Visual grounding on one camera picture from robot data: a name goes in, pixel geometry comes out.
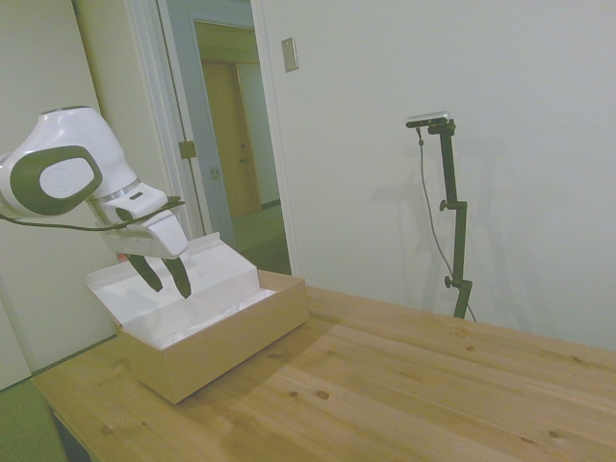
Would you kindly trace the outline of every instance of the wall plate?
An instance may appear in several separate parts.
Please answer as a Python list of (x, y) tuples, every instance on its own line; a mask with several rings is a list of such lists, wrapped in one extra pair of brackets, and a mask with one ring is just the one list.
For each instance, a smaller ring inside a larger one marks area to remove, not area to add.
[(285, 70), (287, 72), (299, 69), (297, 53), (295, 51), (295, 38), (290, 37), (282, 40), (282, 57), (285, 61)]

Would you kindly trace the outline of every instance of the black cable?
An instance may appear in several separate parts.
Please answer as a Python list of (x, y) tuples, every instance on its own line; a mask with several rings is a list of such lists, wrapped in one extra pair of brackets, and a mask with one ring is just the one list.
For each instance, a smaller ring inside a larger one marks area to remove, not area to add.
[[(425, 195), (425, 203), (427, 204), (427, 213), (430, 216), (430, 229), (432, 230), (432, 236), (434, 237), (434, 242), (436, 243), (436, 247), (439, 249), (439, 253), (441, 257), (443, 257), (443, 261), (447, 265), (447, 269), (449, 270), (449, 275), (453, 277), (453, 271), (451, 270), (451, 265), (447, 261), (445, 257), (445, 253), (443, 253), (443, 249), (441, 248), (441, 244), (439, 243), (439, 239), (436, 237), (436, 230), (434, 229), (434, 218), (432, 217), (432, 207), (430, 206), (430, 199), (427, 195), (427, 189), (425, 187), (425, 177), (424, 177), (424, 139), (422, 139), (422, 130), (420, 127), (416, 128), (417, 134), (420, 137), (420, 159), (421, 159), (421, 172), (422, 172), (422, 186), (423, 186), (423, 195)], [(466, 307), (469, 309), (471, 316), (473, 317), (473, 321), (477, 322), (475, 317), (475, 313), (471, 309), (471, 305), (467, 303)]]
[(72, 229), (75, 231), (92, 231), (92, 232), (112, 231), (115, 229), (123, 229), (131, 224), (137, 223), (138, 221), (145, 221), (147, 219), (154, 217), (155, 215), (160, 214), (161, 212), (164, 212), (165, 210), (170, 210), (180, 205), (184, 205), (184, 203), (185, 203), (184, 201), (179, 200), (179, 197), (178, 198), (170, 197), (169, 202), (165, 204), (163, 207), (161, 207), (160, 209), (158, 209), (156, 212), (152, 212), (151, 214), (147, 214), (143, 217), (133, 218), (128, 221), (123, 221), (122, 223), (113, 224), (110, 226), (104, 226), (102, 228), (89, 228), (86, 226), (74, 226), (72, 224), (32, 223), (29, 221), (20, 221), (19, 219), (9, 218), (2, 214), (0, 214), (0, 219), (4, 221), (8, 221), (9, 223), (12, 223), (12, 224), (19, 224), (21, 226), (35, 226), (37, 228), (60, 228), (60, 229)]

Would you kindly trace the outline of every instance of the cardboard box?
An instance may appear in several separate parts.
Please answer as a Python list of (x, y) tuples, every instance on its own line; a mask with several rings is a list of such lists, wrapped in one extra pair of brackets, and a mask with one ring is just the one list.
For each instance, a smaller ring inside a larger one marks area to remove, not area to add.
[(218, 233), (189, 243), (180, 296), (158, 259), (152, 291), (129, 263), (88, 275), (124, 337), (133, 376), (176, 403), (308, 320), (303, 279), (257, 271)]

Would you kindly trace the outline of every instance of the black metal stand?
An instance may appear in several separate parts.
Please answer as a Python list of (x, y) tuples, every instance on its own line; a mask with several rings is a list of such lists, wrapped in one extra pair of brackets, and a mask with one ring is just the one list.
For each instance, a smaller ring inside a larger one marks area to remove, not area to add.
[(458, 300), (455, 304), (453, 315), (456, 318), (466, 316), (466, 308), (469, 304), (473, 282), (464, 280), (464, 247), (466, 244), (466, 215), (468, 203), (459, 201), (455, 188), (455, 170), (453, 168), (453, 149), (451, 137), (455, 132), (453, 119), (448, 123), (428, 127), (430, 135), (440, 135), (441, 151), (443, 154), (443, 172), (445, 174), (445, 192), (447, 199), (441, 202), (441, 211), (445, 209), (455, 210), (455, 237), (453, 241), (453, 276), (445, 278), (447, 287), (455, 287), (459, 290)]

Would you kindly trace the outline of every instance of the wooden table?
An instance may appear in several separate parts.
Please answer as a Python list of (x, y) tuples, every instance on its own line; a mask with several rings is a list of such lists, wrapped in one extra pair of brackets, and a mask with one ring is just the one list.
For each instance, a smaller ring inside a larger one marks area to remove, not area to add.
[(101, 461), (616, 461), (616, 353), (308, 291), (308, 322), (177, 405), (121, 337), (33, 382)]

